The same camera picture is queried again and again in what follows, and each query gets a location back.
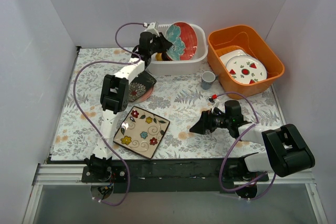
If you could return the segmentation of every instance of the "fern pattern mat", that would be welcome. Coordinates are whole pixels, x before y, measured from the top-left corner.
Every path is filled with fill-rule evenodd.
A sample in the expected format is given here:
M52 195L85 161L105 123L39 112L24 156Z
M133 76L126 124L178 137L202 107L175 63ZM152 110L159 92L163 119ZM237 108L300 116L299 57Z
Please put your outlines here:
M81 161L90 157L98 139L98 134L77 109L72 96L73 81L78 71L86 64L96 60L127 62L130 55L119 48L80 49L69 91L57 125L57 131L50 153L52 161ZM106 74L114 74L121 65L99 63L92 65L78 79L77 97L85 113L96 124L101 123L100 92ZM149 110L171 121L166 135L153 159L165 158L220 158L224 157L234 139L227 130L217 129L209 135L189 132L201 116L201 112L211 109L207 98L212 94L223 93L218 81L209 90L200 85L204 71L211 71L207 62L202 64L199 72L187 76L154 76L157 83L153 94L137 106ZM256 109L261 124L282 125L279 109L271 89L249 98ZM219 108L224 110L224 102L229 97L218 98ZM253 122L254 116L247 102L240 100L245 119ZM119 125L130 112L134 104L121 113ZM112 147L125 159L143 159L117 144ZM240 142L233 149L230 157L239 157L253 152L264 152L264 146L250 142Z

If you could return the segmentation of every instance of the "white dish rack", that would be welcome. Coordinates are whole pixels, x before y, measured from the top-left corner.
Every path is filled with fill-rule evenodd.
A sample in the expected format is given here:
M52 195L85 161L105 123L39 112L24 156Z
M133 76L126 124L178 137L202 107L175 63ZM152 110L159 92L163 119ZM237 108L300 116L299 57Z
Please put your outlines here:
M190 60L179 61L157 61L155 55L152 55L152 62L148 70L155 76L179 76L183 74L192 74L199 71L202 61L208 54L205 33L199 26L190 24L195 30L197 37L197 49L195 55ZM170 25L158 25L158 31L165 34Z

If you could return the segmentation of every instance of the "floral square plate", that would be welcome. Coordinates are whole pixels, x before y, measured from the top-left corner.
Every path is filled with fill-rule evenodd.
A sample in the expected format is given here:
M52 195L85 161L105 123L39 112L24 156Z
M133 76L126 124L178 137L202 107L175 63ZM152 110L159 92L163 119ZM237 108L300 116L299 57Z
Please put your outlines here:
M134 106L113 141L140 156L151 159L166 133L170 121Z
M164 37L173 44L167 51L171 60L190 60L196 53L197 36L188 23L174 23Z

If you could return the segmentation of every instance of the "orange basket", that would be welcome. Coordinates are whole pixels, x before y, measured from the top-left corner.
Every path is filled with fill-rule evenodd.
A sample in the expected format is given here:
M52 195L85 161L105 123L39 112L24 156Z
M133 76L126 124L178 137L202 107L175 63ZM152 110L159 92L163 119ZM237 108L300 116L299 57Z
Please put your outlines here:
M232 26L212 32L208 37L208 62L226 92L235 91L249 97L250 95L264 92L271 84L283 75L284 64L268 47L257 32L245 25ZM267 79L252 84L242 84L235 81L228 72L220 56L228 52L241 49L245 53L261 61L267 70ZM236 94L228 95L239 100Z

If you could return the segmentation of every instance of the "blue mug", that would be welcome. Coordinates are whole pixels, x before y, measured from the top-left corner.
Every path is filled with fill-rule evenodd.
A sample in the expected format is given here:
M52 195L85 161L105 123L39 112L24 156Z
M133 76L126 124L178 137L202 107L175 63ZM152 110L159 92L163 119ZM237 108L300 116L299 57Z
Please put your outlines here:
M212 83L217 80L218 76L216 76L214 73L210 71L206 71L202 74L202 82L201 82L201 87L204 90L207 90L211 88Z

